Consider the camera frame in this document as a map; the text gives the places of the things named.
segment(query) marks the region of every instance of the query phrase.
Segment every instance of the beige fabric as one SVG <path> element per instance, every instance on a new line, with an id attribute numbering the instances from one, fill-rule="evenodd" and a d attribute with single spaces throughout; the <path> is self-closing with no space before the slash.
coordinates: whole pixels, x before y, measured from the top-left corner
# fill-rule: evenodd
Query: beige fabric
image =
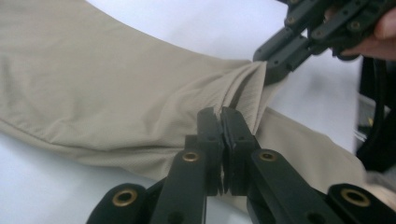
<path id="1" fill-rule="evenodd" d="M 362 186 L 359 161 L 272 110 L 265 63 L 180 49 L 83 0 L 0 2 L 0 131 L 90 165 L 167 174 L 196 114 L 233 106 L 313 187 Z"/>

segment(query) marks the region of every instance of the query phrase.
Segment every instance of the brass screw hole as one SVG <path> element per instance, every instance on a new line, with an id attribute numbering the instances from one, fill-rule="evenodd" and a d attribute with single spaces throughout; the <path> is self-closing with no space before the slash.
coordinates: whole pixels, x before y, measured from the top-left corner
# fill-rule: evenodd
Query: brass screw hole
<path id="1" fill-rule="evenodd" d="M 358 21 L 353 21 L 350 23 L 350 27 L 354 30 L 359 30 L 361 28 L 361 24 Z"/>
<path id="2" fill-rule="evenodd" d="M 318 30 L 318 31 L 315 32 L 315 35 L 316 35 L 316 36 L 321 36 L 321 35 L 323 35 L 323 32 L 321 32 L 320 30 Z"/>
<path id="3" fill-rule="evenodd" d="M 368 207 L 371 203 L 370 199 L 367 198 L 366 195 L 355 189 L 342 189 L 341 196 L 343 196 L 347 202 L 355 204 L 359 207 Z"/>
<path id="4" fill-rule="evenodd" d="M 183 155 L 184 161 L 198 161 L 199 155 L 195 152 L 187 152 Z"/>
<path id="5" fill-rule="evenodd" d="M 276 155 L 270 152 L 262 152 L 260 153 L 260 159 L 262 161 L 276 161 Z"/>
<path id="6" fill-rule="evenodd" d="M 288 17 L 287 19 L 286 19 L 286 23 L 287 24 L 293 24 L 293 23 L 295 23 L 296 22 L 296 20 L 294 19 L 294 17 Z"/>
<path id="7" fill-rule="evenodd" d="M 124 189 L 116 193 L 113 197 L 113 204 L 117 207 L 124 207 L 133 203 L 137 198 L 137 192 L 134 189 Z"/>

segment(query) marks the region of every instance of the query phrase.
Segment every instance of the human hand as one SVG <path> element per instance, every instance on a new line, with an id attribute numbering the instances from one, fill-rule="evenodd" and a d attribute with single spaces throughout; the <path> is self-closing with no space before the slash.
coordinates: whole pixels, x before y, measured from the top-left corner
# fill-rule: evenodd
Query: human hand
<path id="1" fill-rule="evenodd" d="M 361 54 L 367 57 L 396 61 L 396 8 L 379 20 L 371 36 L 355 48 L 346 49 L 342 54 L 345 56 Z"/>

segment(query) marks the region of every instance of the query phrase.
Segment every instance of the white table surface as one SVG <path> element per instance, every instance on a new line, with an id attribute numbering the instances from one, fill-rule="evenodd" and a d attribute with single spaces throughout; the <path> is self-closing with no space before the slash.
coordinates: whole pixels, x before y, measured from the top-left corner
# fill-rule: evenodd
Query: white table surface
<path id="1" fill-rule="evenodd" d="M 204 54 L 251 59 L 283 26 L 286 7 L 275 0 L 90 0 L 137 30 Z M 271 107 L 354 150 L 360 61 L 329 51 L 311 57 L 277 93 Z M 85 166 L 0 133 L 0 223 L 84 223 L 111 188 L 149 187 L 152 180 L 121 169 Z M 208 224 L 251 223 L 248 215 L 209 199 Z"/>

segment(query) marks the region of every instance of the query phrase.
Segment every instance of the khaki cloth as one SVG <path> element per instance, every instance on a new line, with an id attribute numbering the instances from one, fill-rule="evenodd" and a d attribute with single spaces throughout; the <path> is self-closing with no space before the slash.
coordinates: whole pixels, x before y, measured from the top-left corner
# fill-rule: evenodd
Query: khaki cloth
<path id="1" fill-rule="evenodd" d="M 314 188 L 364 185 L 361 163 L 328 137 L 266 108 L 265 63 L 181 49 L 83 0 L 0 1 L 0 131 L 90 165 L 166 176 L 196 114 L 238 109 L 262 147 Z"/>

